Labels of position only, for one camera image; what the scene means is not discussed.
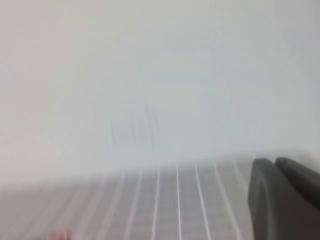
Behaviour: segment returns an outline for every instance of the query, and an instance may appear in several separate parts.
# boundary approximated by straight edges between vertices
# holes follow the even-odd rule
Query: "cutting mat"
[[[0,239],[69,228],[88,240],[252,240],[251,164],[179,164],[3,192]]]

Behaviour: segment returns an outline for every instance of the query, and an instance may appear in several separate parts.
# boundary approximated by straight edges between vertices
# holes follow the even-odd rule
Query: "grid pattern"
[[[0,195],[0,240],[252,240],[251,162],[198,163]]]

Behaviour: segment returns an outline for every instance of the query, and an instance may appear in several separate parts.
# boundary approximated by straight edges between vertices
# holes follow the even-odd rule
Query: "white wall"
[[[311,3],[0,1],[0,180],[319,153]]]

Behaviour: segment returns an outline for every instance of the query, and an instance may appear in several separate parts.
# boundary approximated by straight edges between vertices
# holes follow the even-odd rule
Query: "black plastic object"
[[[285,157],[277,158],[275,165],[299,194],[320,210],[320,174]]]
[[[320,239],[320,212],[268,159],[253,162],[248,204],[255,240]]]

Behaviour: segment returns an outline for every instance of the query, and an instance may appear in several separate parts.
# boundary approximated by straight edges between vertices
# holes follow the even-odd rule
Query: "blurry surface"
[[[318,154],[316,1],[0,1],[0,184]]]
[[[161,167],[0,194],[0,239],[252,240],[251,162]]]

